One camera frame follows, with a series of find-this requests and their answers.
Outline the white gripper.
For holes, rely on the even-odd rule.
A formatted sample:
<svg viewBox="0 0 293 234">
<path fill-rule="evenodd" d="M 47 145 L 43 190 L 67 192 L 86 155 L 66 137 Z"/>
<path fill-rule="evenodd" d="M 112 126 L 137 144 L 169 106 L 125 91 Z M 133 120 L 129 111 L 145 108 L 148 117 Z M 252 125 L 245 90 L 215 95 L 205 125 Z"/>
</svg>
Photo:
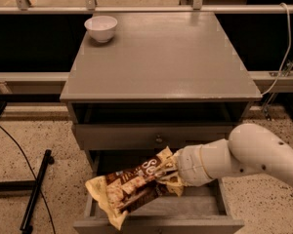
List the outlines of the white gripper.
<svg viewBox="0 0 293 234">
<path fill-rule="evenodd" d="M 176 183 L 181 178 L 185 186 L 202 186 L 212 181 L 207 174 L 201 158 L 201 145 L 190 145 L 179 149 L 174 156 L 167 158 L 163 166 L 175 168 L 176 162 L 178 171 L 167 171 L 157 174 L 156 181 Z"/>
</svg>

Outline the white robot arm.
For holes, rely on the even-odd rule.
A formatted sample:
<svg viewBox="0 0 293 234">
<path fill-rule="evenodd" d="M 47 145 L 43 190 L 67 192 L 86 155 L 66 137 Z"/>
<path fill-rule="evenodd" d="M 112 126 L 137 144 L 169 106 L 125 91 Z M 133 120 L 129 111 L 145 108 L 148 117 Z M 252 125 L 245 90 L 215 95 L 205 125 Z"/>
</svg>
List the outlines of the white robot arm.
<svg viewBox="0 0 293 234">
<path fill-rule="evenodd" d="M 264 173 L 293 188 L 293 149 L 256 124 L 235 127 L 227 139 L 188 145 L 155 170 L 157 181 L 177 195 L 186 186 L 202 186 L 226 176 Z"/>
</svg>

